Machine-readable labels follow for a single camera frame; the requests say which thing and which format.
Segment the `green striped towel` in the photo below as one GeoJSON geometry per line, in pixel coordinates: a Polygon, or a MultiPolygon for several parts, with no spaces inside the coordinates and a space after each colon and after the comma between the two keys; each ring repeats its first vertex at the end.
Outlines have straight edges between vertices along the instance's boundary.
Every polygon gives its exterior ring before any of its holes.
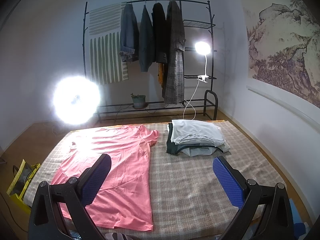
{"type": "Polygon", "coordinates": [[[126,2],[90,11],[89,35],[92,81],[104,85],[129,79],[128,65],[121,62],[120,20],[126,2]]]}

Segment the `folded clothes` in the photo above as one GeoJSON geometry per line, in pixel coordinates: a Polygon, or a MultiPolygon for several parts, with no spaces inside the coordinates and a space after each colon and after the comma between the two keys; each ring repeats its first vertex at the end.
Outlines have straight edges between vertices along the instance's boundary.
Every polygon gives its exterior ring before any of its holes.
{"type": "Polygon", "coordinates": [[[210,122],[198,120],[172,120],[171,142],[175,144],[213,144],[226,142],[221,128],[210,122]]]}
{"type": "Polygon", "coordinates": [[[230,149],[230,146],[225,142],[220,146],[215,146],[214,144],[175,144],[171,142],[173,131],[172,123],[168,124],[168,139],[167,139],[167,153],[172,155],[177,155],[179,152],[183,152],[186,155],[193,157],[197,155],[211,155],[216,150],[219,150],[221,153],[227,152],[230,149]]]}

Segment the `wall mural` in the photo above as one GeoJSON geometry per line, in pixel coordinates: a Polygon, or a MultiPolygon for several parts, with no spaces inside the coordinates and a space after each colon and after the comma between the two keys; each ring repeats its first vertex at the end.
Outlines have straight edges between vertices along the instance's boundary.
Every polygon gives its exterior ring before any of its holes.
{"type": "Polygon", "coordinates": [[[262,8],[249,5],[259,2],[243,0],[249,78],[284,89],[320,108],[318,22],[302,0],[263,0],[262,8]]]}

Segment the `yellow bag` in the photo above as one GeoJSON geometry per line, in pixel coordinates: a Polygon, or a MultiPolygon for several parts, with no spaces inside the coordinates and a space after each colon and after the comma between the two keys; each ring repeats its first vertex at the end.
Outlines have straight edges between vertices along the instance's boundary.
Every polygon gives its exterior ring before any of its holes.
{"type": "Polygon", "coordinates": [[[13,166],[13,174],[15,171],[17,171],[17,174],[14,176],[14,179],[7,190],[7,194],[10,198],[28,214],[30,214],[31,208],[23,202],[23,197],[31,179],[39,168],[39,163],[31,166],[26,163],[25,160],[22,160],[19,169],[16,166],[13,166]]]}

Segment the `baseboard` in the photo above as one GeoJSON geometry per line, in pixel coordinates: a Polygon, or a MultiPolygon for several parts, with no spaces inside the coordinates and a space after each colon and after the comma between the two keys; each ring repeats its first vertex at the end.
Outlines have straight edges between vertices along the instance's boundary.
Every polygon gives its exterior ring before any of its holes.
{"type": "Polygon", "coordinates": [[[290,183],[292,184],[293,188],[296,190],[296,192],[298,193],[299,197],[301,198],[303,204],[305,205],[310,219],[312,221],[312,223],[316,222],[316,216],[313,212],[313,210],[311,209],[311,206],[306,198],[306,196],[304,195],[304,193],[302,192],[302,190],[299,188],[298,184],[295,182],[295,180],[292,178],[292,176],[289,174],[289,172],[284,168],[284,166],[278,161],[278,159],[247,129],[245,128],[238,120],[236,120],[234,117],[226,114],[226,112],[219,108],[219,110],[225,114],[228,118],[230,118],[237,126],[239,126],[247,135],[249,135],[251,137],[252,140],[254,140],[256,142],[256,144],[258,144],[264,151],[266,154],[268,154],[268,156],[275,162],[275,164],[279,167],[279,169],[283,172],[283,174],[286,176],[286,178],[290,181],[290,183]]]}

